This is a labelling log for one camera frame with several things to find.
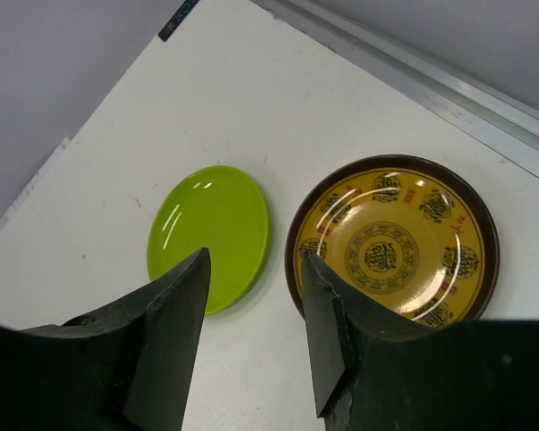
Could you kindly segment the lime green round plate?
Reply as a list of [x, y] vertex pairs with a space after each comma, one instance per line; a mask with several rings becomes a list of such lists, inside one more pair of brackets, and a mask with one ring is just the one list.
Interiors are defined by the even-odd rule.
[[270, 213], [245, 172], [209, 166], [178, 183], [150, 229], [146, 265], [155, 280], [198, 249], [211, 258], [206, 314], [239, 301], [255, 284], [270, 246]]

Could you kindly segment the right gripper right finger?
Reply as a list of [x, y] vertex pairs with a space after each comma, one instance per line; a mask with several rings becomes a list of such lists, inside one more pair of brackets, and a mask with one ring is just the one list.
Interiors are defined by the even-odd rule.
[[431, 329], [302, 259], [316, 414], [329, 430], [539, 430], [539, 321]]

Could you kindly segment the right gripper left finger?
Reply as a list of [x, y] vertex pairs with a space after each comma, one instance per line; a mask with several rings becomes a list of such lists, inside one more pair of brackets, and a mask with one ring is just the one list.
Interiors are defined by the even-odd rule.
[[0, 326], [0, 430], [178, 430], [205, 316], [205, 249], [61, 325]]

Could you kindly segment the yellow patterned plate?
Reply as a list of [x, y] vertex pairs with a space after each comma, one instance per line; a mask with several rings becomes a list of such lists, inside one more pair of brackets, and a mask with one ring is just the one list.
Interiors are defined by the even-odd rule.
[[295, 305], [307, 252], [358, 294], [430, 328], [479, 318], [499, 274], [499, 236], [482, 197], [447, 167], [405, 154], [350, 163], [306, 196], [285, 248]]

